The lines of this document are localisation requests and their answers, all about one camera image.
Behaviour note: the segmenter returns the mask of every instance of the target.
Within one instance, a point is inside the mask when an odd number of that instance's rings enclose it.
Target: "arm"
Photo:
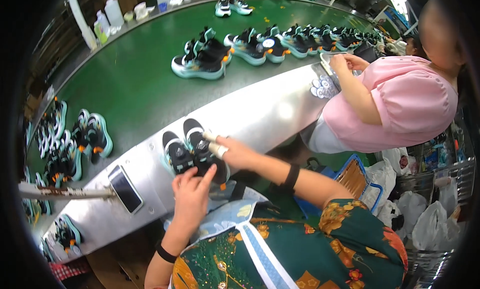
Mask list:
[[[189,234],[188,231],[185,231],[185,227],[182,227],[182,223],[175,221],[175,219],[166,231],[167,232],[165,232],[165,236],[161,243],[163,249],[171,255],[179,256],[181,251],[187,247],[191,234]],[[172,271],[173,264],[165,261],[159,256],[158,252],[155,251],[147,268],[145,288],[167,288],[169,286]]]
[[[348,68],[347,60],[341,54],[330,61],[342,88],[342,95],[353,108],[360,120],[365,124],[381,125],[382,120],[370,91],[360,82]]]
[[[230,137],[217,136],[215,140],[216,143],[228,148],[228,151],[223,154],[223,160],[230,167],[256,172],[277,185],[286,181],[290,164],[258,154]],[[300,169],[294,190],[295,195],[322,209],[332,199],[353,198],[340,183],[306,169]]]
[[[253,171],[263,178],[280,185],[285,182],[291,165],[281,160],[258,155]],[[328,202],[337,198],[353,198],[352,194],[340,183],[320,173],[300,169],[297,182],[293,187],[295,195],[323,209]]]
[[[162,248],[172,256],[180,256],[189,238],[207,214],[208,190],[217,171],[213,164],[203,178],[195,177],[198,168],[189,169],[173,179],[175,214],[162,239]],[[156,251],[147,268],[145,288],[167,288],[173,272],[173,263],[165,261]]]

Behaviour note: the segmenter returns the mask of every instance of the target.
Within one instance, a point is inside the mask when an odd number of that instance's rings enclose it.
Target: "black sneaker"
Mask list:
[[[230,178],[230,168],[224,161],[214,156],[208,150],[210,141],[204,139],[202,136],[203,132],[204,128],[197,120],[189,118],[183,122],[185,145],[190,150],[190,153],[194,155],[193,164],[198,168],[197,175],[204,176],[208,168],[212,164],[216,164],[217,172],[213,182],[218,185],[224,184]]]
[[[162,163],[173,175],[183,174],[194,166],[193,156],[182,140],[171,131],[165,131],[162,136]]]

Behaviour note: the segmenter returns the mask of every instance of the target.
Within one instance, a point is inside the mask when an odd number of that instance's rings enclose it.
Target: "sticker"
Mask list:
[[[265,48],[272,48],[275,45],[275,41],[273,39],[266,39],[263,41],[262,45]]]

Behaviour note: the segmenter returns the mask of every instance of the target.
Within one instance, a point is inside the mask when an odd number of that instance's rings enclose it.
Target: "smartphone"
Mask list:
[[[130,212],[130,214],[135,214],[135,212],[142,207],[143,200],[140,198],[137,190],[135,190],[132,182],[127,177],[123,167],[116,166],[113,168],[108,177],[110,184],[125,208]]]

